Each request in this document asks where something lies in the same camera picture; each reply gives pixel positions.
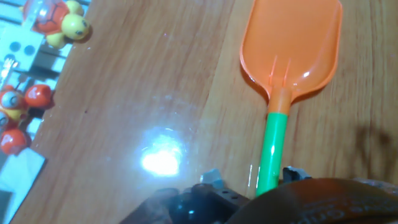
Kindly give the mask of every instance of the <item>wood grain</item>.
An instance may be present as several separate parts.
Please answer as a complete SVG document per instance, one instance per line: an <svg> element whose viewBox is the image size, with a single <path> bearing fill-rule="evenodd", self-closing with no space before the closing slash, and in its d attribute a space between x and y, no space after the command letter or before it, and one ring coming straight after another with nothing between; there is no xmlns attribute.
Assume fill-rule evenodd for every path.
<svg viewBox="0 0 398 224"><path fill-rule="evenodd" d="M341 1L339 67L291 109L283 166L314 177L398 184L398 2ZM32 148L48 159L12 223L117 223L156 189L219 168L254 196L266 123L239 47L252 1L93 1ZM167 138L178 174L152 175L145 151Z"/></svg>

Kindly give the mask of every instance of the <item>metal clip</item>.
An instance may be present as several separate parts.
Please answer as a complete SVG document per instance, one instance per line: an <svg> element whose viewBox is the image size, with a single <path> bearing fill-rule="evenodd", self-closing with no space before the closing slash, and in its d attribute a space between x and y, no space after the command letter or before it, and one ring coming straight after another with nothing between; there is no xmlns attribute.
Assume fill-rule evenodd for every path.
<svg viewBox="0 0 398 224"><path fill-rule="evenodd" d="M9 77L17 66L18 62L16 62L14 59L6 59L1 69L0 90L2 90L3 87L7 84Z"/></svg>

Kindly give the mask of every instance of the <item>green shovel handle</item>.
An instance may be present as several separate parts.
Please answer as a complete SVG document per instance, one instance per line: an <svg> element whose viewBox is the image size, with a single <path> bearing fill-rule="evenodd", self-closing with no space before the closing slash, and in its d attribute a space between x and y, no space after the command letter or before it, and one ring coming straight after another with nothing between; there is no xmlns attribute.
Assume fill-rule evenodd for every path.
<svg viewBox="0 0 398 224"><path fill-rule="evenodd" d="M278 186L287 118L288 116L282 113L268 114L257 180L257 196Z"/></svg>

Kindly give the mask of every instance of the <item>black dot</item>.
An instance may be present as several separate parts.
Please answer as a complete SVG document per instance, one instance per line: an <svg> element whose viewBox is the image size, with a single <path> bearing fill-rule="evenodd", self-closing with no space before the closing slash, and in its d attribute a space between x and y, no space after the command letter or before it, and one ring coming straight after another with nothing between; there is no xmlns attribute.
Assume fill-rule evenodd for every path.
<svg viewBox="0 0 398 224"><path fill-rule="evenodd" d="M13 55L13 54L7 54L5 57L4 57L4 60L7 60L7 59L13 59L13 60L15 60L15 55Z"/></svg>
<svg viewBox="0 0 398 224"><path fill-rule="evenodd" d="M25 51L26 55L31 56L35 53L36 49L32 45L29 45L29 46L25 47L24 51Z"/></svg>
<svg viewBox="0 0 398 224"><path fill-rule="evenodd" d="M19 49L21 49L21 44L19 42L13 42L10 44L10 50L12 52L17 52Z"/></svg>

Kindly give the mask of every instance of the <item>yellow toy figure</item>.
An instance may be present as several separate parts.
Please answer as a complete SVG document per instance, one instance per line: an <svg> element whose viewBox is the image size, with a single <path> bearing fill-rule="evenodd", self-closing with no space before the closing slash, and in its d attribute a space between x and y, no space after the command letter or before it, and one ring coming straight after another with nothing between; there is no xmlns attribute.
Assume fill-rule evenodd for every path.
<svg viewBox="0 0 398 224"><path fill-rule="evenodd" d="M24 20L32 1L34 0L27 0L22 8ZM45 0L33 30L44 34L47 43L53 48L61 49L65 46L65 37L80 40L89 33L90 24L83 13L83 8L76 1Z"/></svg>
<svg viewBox="0 0 398 224"><path fill-rule="evenodd" d="M30 138L19 125L28 117L30 107L48 107L51 96L50 87L43 84L30 87L25 96L10 85L0 90L0 148L4 153L18 154L27 147Z"/></svg>

